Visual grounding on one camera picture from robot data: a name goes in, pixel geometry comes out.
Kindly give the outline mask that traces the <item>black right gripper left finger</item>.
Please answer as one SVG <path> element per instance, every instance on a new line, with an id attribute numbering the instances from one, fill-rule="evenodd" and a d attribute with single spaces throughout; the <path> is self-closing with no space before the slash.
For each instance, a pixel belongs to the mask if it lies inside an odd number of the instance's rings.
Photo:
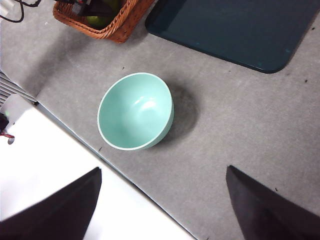
<path id="1" fill-rule="evenodd" d="M 102 184 L 96 167 L 44 200 L 0 222 L 2 240 L 82 240 Z"/>

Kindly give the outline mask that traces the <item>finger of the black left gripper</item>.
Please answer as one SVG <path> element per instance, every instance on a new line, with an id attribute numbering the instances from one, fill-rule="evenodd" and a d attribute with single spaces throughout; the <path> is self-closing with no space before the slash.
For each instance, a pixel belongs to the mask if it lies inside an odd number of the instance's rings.
<path id="1" fill-rule="evenodd" d="M 114 17 L 118 13 L 117 0 L 88 0 L 85 16 Z"/>

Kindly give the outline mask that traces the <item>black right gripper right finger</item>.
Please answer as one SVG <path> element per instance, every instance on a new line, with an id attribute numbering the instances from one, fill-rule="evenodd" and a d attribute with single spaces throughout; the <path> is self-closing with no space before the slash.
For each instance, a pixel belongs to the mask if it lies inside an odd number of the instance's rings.
<path id="1" fill-rule="evenodd" d="M 226 184 L 246 240 L 318 240 L 320 218 L 229 165 Z"/>

